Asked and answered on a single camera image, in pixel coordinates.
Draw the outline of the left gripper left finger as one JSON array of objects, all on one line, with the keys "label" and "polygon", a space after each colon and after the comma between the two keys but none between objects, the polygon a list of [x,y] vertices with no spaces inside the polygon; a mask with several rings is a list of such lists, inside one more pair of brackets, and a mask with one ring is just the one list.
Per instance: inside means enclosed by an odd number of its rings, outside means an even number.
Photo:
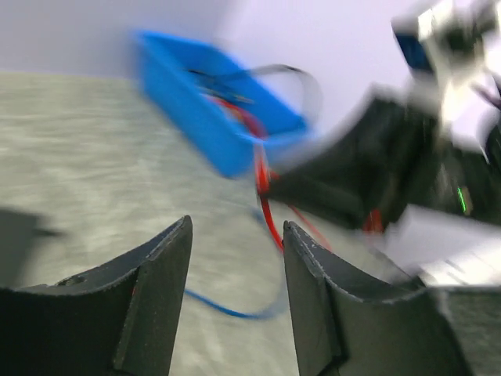
[{"label": "left gripper left finger", "polygon": [[166,375],[192,249],[183,216],[54,285],[1,290],[4,375]]}]

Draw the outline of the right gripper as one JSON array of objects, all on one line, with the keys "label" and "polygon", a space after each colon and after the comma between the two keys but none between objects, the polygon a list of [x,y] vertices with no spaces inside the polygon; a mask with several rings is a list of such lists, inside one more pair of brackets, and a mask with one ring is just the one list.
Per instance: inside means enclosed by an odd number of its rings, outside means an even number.
[{"label": "right gripper", "polygon": [[500,117],[487,122],[481,148],[426,142],[410,167],[410,115],[403,100],[372,93],[342,137],[271,179],[270,199],[349,228],[374,209],[386,227],[411,204],[499,226]]}]

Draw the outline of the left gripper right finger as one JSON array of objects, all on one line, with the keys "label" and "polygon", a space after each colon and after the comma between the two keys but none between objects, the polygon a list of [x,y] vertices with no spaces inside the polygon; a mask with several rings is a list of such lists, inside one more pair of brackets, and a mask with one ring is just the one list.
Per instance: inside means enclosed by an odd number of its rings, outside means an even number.
[{"label": "left gripper right finger", "polygon": [[500,289],[370,276],[283,225],[302,375],[497,375]]}]

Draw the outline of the black network switch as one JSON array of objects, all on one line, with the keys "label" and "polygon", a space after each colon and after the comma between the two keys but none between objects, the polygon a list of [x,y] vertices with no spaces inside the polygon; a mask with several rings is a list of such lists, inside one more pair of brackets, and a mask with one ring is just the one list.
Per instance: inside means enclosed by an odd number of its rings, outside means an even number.
[{"label": "black network switch", "polygon": [[14,287],[40,239],[61,237],[42,225],[40,215],[1,208],[1,286]]}]

